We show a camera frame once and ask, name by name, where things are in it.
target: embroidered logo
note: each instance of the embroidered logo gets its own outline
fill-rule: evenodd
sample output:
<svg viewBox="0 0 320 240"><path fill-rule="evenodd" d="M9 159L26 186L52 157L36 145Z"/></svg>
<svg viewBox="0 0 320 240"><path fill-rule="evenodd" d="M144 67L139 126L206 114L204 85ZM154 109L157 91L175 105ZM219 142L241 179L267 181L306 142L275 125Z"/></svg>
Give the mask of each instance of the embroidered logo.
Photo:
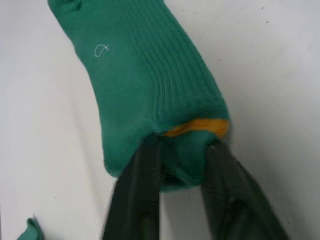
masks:
<svg viewBox="0 0 320 240"><path fill-rule="evenodd" d="M96 57L96 58L99 58L101 55L102 55L102 53L104 52L104 50L106 50L106 51L110 51L110 49L109 49L109 45L103 45L103 44L99 44L98 46L96 46L96 48L95 48L95 50L94 50L94 56Z"/></svg>

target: white surface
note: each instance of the white surface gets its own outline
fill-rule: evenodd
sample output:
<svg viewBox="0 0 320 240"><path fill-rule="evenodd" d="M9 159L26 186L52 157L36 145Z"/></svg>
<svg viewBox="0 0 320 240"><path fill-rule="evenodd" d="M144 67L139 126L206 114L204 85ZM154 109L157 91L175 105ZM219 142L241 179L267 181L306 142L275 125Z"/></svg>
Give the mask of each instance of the white surface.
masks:
<svg viewBox="0 0 320 240"><path fill-rule="evenodd" d="M320 2L166 2L226 99L233 153L291 239L320 239ZM48 240L97 240L113 182L88 75L46 1L2 0L2 240L32 216ZM162 202L162 239L210 239L198 188Z"/></svg>

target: green fabric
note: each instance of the green fabric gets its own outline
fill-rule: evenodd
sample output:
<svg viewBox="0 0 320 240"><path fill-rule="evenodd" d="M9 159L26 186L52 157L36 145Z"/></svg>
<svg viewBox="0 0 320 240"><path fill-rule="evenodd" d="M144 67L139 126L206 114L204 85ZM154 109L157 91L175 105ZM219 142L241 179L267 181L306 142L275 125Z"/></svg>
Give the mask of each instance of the green fabric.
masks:
<svg viewBox="0 0 320 240"><path fill-rule="evenodd" d="M48 0L87 69L99 109L104 164L118 177L142 139L196 118L228 119L224 99L197 49L163 0ZM189 132L170 138L161 187L203 179L205 144Z"/></svg>
<svg viewBox="0 0 320 240"><path fill-rule="evenodd" d="M26 230L17 240L43 240L43 234L36 220L29 218L26 221Z"/></svg>

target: sock toe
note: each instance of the sock toe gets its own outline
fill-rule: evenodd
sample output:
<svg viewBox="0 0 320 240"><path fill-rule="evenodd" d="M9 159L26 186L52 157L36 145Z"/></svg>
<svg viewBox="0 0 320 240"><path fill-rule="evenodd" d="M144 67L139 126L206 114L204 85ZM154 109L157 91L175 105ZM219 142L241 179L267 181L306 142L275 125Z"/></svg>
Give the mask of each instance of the sock toe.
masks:
<svg viewBox="0 0 320 240"><path fill-rule="evenodd" d="M49 7L56 16L79 10L81 3L81 0L48 0Z"/></svg>

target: sock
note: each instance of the sock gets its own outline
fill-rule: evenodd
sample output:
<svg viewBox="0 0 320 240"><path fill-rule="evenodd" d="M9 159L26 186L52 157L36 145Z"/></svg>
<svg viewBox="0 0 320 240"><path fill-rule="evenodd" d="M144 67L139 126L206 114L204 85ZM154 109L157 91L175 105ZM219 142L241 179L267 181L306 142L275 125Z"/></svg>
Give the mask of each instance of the sock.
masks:
<svg viewBox="0 0 320 240"><path fill-rule="evenodd" d="M28 218L26 221L26 230L17 240L43 240L43 234L36 220Z"/></svg>
<svg viewBox="0 0 320 240"><path fill-rule="evenodd" d="M163 0L48 0L88 71L104 165L117 177L142 139L164 136L162 190L204 176L206 145L228 129L224 99Z"/></svg>

